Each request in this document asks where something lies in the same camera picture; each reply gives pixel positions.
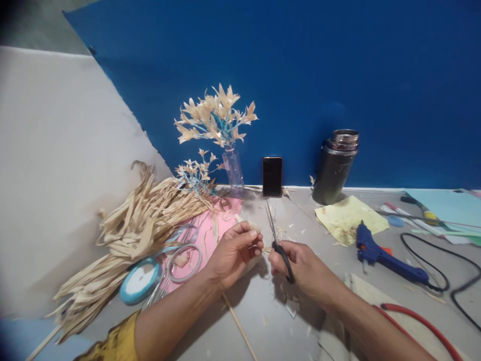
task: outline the black phone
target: black phone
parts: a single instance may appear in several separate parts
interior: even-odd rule
[[[264,197],[282,196],[282,158],[262,159],[262,193]]]

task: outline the small flower cluster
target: small flower cluster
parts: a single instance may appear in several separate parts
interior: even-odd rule
[[[174,119],[177,130],[182,134],[179,137],[181,144],[190,139],[214,139],[215,144],[224,148],[224,145],[230,145],[236,139],[244,141],[246,134],[239,134],[239,126],[250,125],[258,119],[254,114],[254,102],[243,113],[232,109],[240,97],[232,92],[230,85],[227,94],[220,84],[219,91],[212,88],[216,95],[207,95],[206,90],[204,99],[199,98],[197,104],[190,98],[189,104],[184,102],[184,109],[180,109],[180,121]]]
[[[218,164],[217,168],[214,170],[209,171],[209,166],[210,164],[217,159],[217,157],[214,154],[210,154],[210,160],[206,161],[205,160],[205,155],[209,153],[209,151],[204,151],[202,149],[199,149],[199,154],[202,157],[202,163],[198,163],[196,160],[185,160],[184,162],[187,165],[179,165],[178,168],[175,169],[177,174],[180,176],[180,181],[183,184],[187,184],[190,187],[187,187],[187,190],[194,190],[195,193],[200,196],[204,192],[208,192],[208,194],[211,193],[211,187],[210,185],[210,177],[209,174],[212,172],[218,170],[218,169],[223,169],[224,164]]]

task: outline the red cable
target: red cable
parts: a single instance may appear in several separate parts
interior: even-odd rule
[[[406,336],[408,336],[412,341],[414,341],[415,343],[417,343],[419,346],[420,343],[418,341],[416,341],[404,328],[402,328],[402,326],[396,322],[396,320],[394,318],[392,318],[388,313],[386,313],[382,308],[376,306],[376,305],[372,305],[374,307],[374,309],[376,311],[378,311],[380,314],[382,314],[384,317],[386,317],[388,319],[389,322],[391,322],[394,326],[396,326],[397,328],[399,328],[399,330],[405,334]]]
[[[395,304],[392,304],[392,303],[382,303],[381,304],[381,308],[383,310],[388,310],[388,311],[393,311],[393,312],[400,312],[400,313],[404,313],[405,315],[408,315],[412,318],[414,318],[415,320],[421,322],[424,326],[426,326],[427,328],[429,328],[431,330],[432,333],[434,333],[434,335],[439,339],[439,341],[441,341],[441,343],[444,345],[444,347],[446,348],[446,350],[449,352],[449,354],[451,355],[452,359],[454,361],[462,361],[462,358],[461,356],[459,356],[459,354],[457,353],[456,349],[454,348],[454,346],[448,341],[448,339],[446,337],[444,337],[444,335],[441,333],[441,331],[439,331],[436,327],[434,327],[428,320],[426,320],[425,318],[423,318],[422,316],[420,316],[419,314],[417,314],[416,312],[414,311],[411,311],[410,309],[406,308],[406,307],[402,307],[402,306],[399,306],[399,305],[395,305]],[[382,313],[383,316],[387,315],[387,319],[391,322],[393,322],[394,320],[392,319],[391,316],[389,316],[386,312]],[[399,328],[401,331],[404,332],[404,334],[407,334],[407,332],[401,327],[401,325],[399,325],[399,323],[397,323],[396,321],[393,322],[393,324]]]

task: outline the pile of dried husks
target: pile of dried husks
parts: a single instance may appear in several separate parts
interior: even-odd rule
[[[182,183],[173,177],[154,182],[153,166],[139,161],[134,164],[141,166],[139,186],[119,208],[110,214],[100,212],[102,234],[97,245],[106,246],[110,253],[70,278],[54,297],[63,300],[48,315],[56,315],[58,329],[63,330],[57,344],[93,321],[127,276],[129,266],[164,247],[177,245],[166,240],[182,222],[206,210],[214,212],[210,197],[213,181],[196,194],[179,189]]]

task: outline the light blue paper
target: light blue paper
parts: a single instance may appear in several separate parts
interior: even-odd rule
[[[481,200],[475,196],[449,190],[405,189],[405,191],[442,221],[481,227]],[[481,234],[480,228],[446,225],[454,231]]]

